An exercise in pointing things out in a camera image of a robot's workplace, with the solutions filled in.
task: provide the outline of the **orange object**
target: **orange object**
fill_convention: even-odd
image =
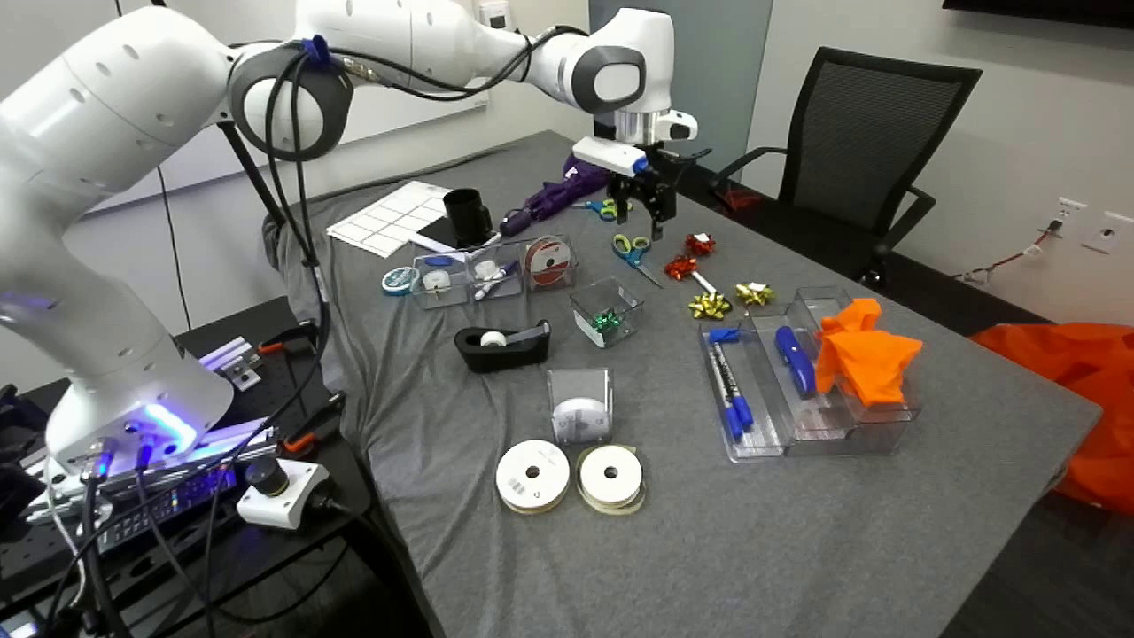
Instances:
[[[821,317],[818,327],[818,362],[816,362],[816,387],[829,392],[838,379],[838,362],[829,352],[833,334],[847,330],[874,330],[882,317],[877,296],[854,296],[838,316]]]
[[[818,327],[816,387],[829,392],[838,379],[860,407],[902,405],[902,379],[922,340],[877,330],[882,303],[854,296]]]
[[[977,334],[977,345],[1102,407],[1069,457],[1058,493],[1134,515],[1134,330],[1097,321],[993,327]]]
[[[885,330],[847,330],[829,336],[833,359],[847,392],[860,407],[902,405],[902,379],[922,352],[922,340],[885,334]]]

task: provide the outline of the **tape roll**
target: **tape roll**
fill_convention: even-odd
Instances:
[[[546,439],[512,444],[495,465],[495,493],[512,515],[554,509],[569,486],[568,453]]]
[[[486,330],[481,346],[505,346],[505,336],[501,330]]]
[[[608,407],[596,397],[560,400],[554,410],[554,433],[564,446],[603,444],[608,436]]]
[[[640,509],[640,461],[631,446],[596,446],[579,467],[579,497],[607,515],[623,516]]]

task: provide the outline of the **plastic container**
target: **plastic container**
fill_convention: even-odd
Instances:
[[[546,418],[560,446],[596,446],[612,433],[608,367],[546,371]]]

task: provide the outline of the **black office chair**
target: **black office chair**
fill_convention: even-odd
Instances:
[[[787,152],[781,200],[870,231],[859,280],[882,288],[882,254],[934,206],[915,176],[954,126],[981,72],[863,55],[821,47],[794,104],[787,148],[750,148],[711,176],[729,200],[729,176],[765,152]]]

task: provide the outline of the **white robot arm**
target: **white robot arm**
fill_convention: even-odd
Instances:
[[[238,53],[166,5],[101,26],[0,104],[0,321],[66,367],[71,391],[47,425],[61,467],[87,474],[101,465],[119,474],[140,453],[177,465],[230,407],[228,379],[177,352],[123,284],[62,246],[62,231],[85,207],[146,176],[216,118],[235,118],[251,146],[276,154],[318,154],[332,148],[359,81],[414,87],[425,73],[466,83],[527,49],[512,81],[612,113],[623,142],[693,135],[693,120],[671,111],[673,26],[653,10],[623,10],[596,36],[554,36],[533,49],[525,36],[486,27],[450,0],[299,0],[299,36],[316,53],[331,47],[331,61],[349,72],[349,81],[336,72],[323,83],[318,72],[290,73],[301,83],[301,148],[288,138],[283,100],[264,142],[269,91],[293,49]]]

